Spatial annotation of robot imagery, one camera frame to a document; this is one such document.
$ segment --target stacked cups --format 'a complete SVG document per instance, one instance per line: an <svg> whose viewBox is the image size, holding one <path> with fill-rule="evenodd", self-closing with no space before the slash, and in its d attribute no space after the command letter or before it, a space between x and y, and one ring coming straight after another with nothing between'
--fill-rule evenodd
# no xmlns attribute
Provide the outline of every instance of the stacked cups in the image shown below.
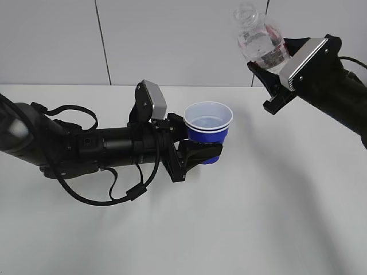
<svg viewBox="0 0 367 275"><path fill-rule="evenodd" d="M195 142L224 142L233 119L232 110L226 105L213 101L195 103L183 113L183 120L188 127L189 139ZM219 156L202 164L218 161Z"/></svg>

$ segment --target white table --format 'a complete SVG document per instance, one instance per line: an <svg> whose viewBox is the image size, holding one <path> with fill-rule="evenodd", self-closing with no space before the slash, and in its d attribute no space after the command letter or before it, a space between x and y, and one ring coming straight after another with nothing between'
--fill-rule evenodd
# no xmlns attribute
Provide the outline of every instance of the white table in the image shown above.
<svg viewBox="0 0 367 275"><path fill-rule="evenodd" d="M16 102L78 104L101 128L124 127L135 87L3 85ZM172 183L160 166L134 202L93 207L38 168L0 154L0 273L366 274L367 151L357 135L301 100L276 116L263 88L162 87L169 110L220 101L234 120L218 163ZM89 127L87 115L59 118ZM145 175L153 165L145 164ZM138 180L118 169L114 194ZM112 176L70 180L108 199Z"/></svg>

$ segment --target water bottle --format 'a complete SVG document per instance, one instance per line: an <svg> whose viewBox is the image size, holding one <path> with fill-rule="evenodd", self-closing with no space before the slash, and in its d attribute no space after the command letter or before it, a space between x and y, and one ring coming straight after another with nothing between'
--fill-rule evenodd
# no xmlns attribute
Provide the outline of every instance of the water bottle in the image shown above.
<svg viewBox="0 0 367 275"><path fill-rule="evenodd" d="M279 74L290 56L278 28L251 3L240 4L233 17L239 27L238 45L246 60Z"/></svg>

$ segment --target white wall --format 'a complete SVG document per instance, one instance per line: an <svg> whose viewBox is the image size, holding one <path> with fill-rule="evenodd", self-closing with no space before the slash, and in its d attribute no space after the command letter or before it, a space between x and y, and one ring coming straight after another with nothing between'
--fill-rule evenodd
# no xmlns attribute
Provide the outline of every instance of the white wall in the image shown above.
<svg viewBox="0 0 367 275"><path fill-rule="evenodd" d="M238 2L97 0L112 84L249 86L232 22ZM253 2L265 10L267 0ZM268 14L286 37L337 35L342 54L367 61L366 8L364 0L270 0ZM109 83L93 0L2 0L0 38L0 84Z"/></svg>

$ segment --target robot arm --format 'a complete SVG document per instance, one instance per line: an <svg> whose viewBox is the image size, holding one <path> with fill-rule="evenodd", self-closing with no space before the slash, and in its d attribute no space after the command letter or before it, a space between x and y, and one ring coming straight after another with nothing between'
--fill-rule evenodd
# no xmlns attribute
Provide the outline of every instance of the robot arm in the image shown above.
<svg viewBox="0 0 367 275"><path fill-rule="evenodd" d="M124 128L97 129L96 115L83 107L66 105L48 111L40 104L14 104L0 95L0 151L39 166L45 177L57 179L71 196L84 203L108 206L133 201L147 191L159 162L173 182L181 182L191 168L221 154L222 144L187 140L183 118L169 113L165 119L166 108L159 86L146 80L136 87L135 105ZM96 123L83 130L77 124L48 118L67 109L86 112ZM141 180L121 199L92 201L76 194L65 181L109 170L116 182L112 167L152 162L151 177L145 183Z"/></svg>
<svg viewBox="0 0 367 275"><path fill-rule="evenodd" d="M271 96L265 110L275 115L298 96L360 135L367 148L367 88L344 70L338 57L341 39L326 35L285 42L292 58L279 75L248 63Z"/></svg>

